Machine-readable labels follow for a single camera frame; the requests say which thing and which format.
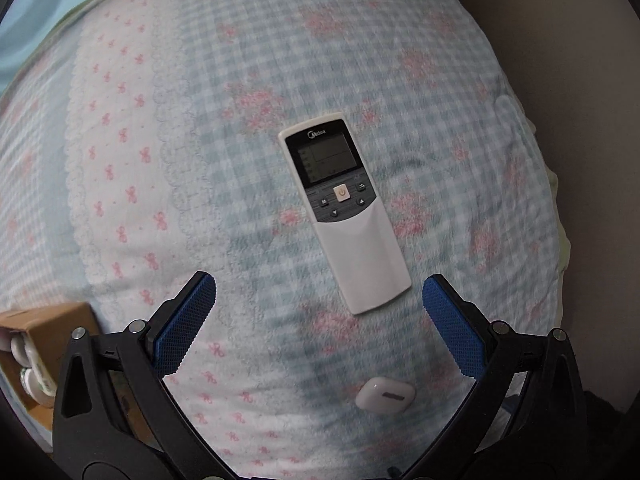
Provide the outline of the small white black-lid jar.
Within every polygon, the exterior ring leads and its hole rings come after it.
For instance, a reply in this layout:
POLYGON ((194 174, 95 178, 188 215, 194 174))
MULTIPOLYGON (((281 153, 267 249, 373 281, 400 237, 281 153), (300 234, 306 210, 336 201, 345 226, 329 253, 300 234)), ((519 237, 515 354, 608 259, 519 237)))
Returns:
POLYGON ((32 344, 23 335, 14 335, 10 342, 14 360, 25 368, 34 368, 38 354, 32 344))

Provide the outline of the brown cardboard box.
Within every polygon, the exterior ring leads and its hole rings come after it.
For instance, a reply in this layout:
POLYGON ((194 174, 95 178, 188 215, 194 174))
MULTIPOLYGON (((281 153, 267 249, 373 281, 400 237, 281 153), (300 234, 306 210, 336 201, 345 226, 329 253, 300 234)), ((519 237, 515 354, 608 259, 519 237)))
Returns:
POLYGON ((90 304, 58 304, 32 310, 9 310, 1 315, 1 374, 17 404, 44 430, 53 427, 53 408, 37 404, 24 391, 20 373, 23 368, 11 353, 14 335, 23 335, 38 354, 34 371, 41 389, 55 400, 58 376, 72 331, 84 328, 88 334, 100 332, 90 304))

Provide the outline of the checked floral bed quilt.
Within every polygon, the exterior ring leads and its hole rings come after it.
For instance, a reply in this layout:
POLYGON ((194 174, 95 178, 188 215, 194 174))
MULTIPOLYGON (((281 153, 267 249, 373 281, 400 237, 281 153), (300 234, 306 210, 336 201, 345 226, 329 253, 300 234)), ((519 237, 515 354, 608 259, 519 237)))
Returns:
POLYGON ((1 98, 1 307, 85 301, 107 332, 190 276, 213 312, 167 385, 240 474, 406 468, 470 388, 422 306, 560 322, 565 236, 533 125, 458 0, 89 0, 1 98), (278 142, 345 116, 411 276, 344 306, 278 142), (402 413, 355 403, 371 378, 402 413))

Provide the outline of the white earbuds case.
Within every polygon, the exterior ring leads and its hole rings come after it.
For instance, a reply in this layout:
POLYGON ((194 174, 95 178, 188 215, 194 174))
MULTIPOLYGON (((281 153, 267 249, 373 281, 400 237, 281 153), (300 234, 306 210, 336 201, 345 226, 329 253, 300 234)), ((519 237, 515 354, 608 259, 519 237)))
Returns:
POLYGON ((406 382, 386 377, 369 379, 356 395, 360 410, 379 415, 404 412, 416 398, 416 389, 406 382))

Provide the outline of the white air conditioner remote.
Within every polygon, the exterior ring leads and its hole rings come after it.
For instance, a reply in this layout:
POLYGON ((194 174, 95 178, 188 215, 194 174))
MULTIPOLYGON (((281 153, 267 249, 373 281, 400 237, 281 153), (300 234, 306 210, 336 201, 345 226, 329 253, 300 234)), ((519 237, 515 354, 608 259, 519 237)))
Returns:
POLYGON ((300 122, 278 141, 347 310, 360 315, 409 290, 394 227, 344 115, 300 122))

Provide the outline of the green label white jar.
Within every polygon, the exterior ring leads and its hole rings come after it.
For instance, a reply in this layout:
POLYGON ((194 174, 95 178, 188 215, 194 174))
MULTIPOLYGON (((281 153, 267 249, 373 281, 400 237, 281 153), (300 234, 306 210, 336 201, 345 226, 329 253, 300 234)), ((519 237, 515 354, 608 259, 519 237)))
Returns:
POLYGON ((32 400, 44 408, 53 408, 54 397, 48 396, 47 393, 41 389, 38 379, 31 368, 23 367, 21 369, 20 381, 24 391, 32 400))

